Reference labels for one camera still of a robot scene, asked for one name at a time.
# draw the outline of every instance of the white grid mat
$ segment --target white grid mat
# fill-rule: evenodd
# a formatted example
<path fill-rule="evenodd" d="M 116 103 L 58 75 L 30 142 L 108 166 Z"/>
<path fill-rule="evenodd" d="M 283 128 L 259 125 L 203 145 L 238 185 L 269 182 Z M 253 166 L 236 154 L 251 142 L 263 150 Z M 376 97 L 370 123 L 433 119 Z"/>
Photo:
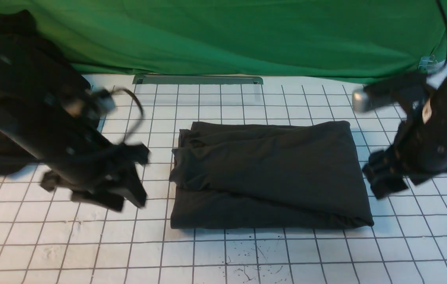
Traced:
<path fill-rule="evenodd" d="M 29 166 L 0 178 L 1 284 L 447 284 L 447 175 L 377 201 L 376 225 L 359 230 L 172 230 L 175 187 L 168 182 L 180 128 L 193 121 L 309 126 L 346 120 L 359 160 L 390 144 L 399 107 L 359 115 L 354 84 L 138 85 L 147 112 L 130 143 L 144 142 L 152 164 L 138 166 L 150 200 L 122 214 L 69 202 L 38 186 L 47 170 Z M 117 142 L 138 116 L 116 99 L 103 133 Z"/>

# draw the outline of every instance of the green backdrop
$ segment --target green backdrop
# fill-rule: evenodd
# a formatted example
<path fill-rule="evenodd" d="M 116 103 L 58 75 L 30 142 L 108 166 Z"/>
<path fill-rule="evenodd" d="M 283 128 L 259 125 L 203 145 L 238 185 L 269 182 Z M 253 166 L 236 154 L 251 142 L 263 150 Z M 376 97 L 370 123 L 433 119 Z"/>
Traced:
<path fill-rule="evenodd" d="M 434 0 L 0 0 L 22 9 L 84 73 L 369 82 L 445 57 Z"/>

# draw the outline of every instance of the metal bracket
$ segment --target metal bracket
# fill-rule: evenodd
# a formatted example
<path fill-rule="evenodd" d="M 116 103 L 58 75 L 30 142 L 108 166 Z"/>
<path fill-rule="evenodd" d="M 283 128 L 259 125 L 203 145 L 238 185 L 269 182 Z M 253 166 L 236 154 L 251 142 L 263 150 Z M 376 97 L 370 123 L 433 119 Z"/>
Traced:
<path fill-rule="evenodd" d="M 263 85 L 261 77 L 212 75 L 159 75 L 142 74 L 134 77 L 134 84 L 175 85 Z"/>

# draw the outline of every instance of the folded black cloth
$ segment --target folded black cloth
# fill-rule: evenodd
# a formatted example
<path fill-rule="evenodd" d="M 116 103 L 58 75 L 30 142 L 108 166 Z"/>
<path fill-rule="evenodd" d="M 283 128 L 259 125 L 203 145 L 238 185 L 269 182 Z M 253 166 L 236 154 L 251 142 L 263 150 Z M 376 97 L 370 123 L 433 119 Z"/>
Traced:
<path fill-rule="evenodd" d="M 310 127 L 194 122 L 173 149 L 172 228 L 372 226 L 346 121 Z"/>

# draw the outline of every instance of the black fabric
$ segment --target black fabric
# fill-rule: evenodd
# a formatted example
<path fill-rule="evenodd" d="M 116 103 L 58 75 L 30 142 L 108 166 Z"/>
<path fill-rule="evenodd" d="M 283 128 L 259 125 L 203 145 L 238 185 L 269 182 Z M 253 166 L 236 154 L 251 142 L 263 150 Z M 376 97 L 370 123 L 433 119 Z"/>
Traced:
<path fill-rule="evenodd" d="M 90 89 L 89 82 L 71 67 L 62 52 L 36 30 L 36 22 L 29 11 L 12 15 L 0 14 L 0 35 L 22 47 L 34 63 L 43 84 L 62 104 L 76 99 Z M 97 128 L 99 120 L 90 121 Z M 29 158 L 31 155 L 0 132 L 0 156 Z M 26 164 L 0 163 L 0 176 L 20 171 Z"/>
<path fill-rule="evenodd" d="M 346 121 L 181 130 L 171 228 L 358 228 L 373 217 Z"/>

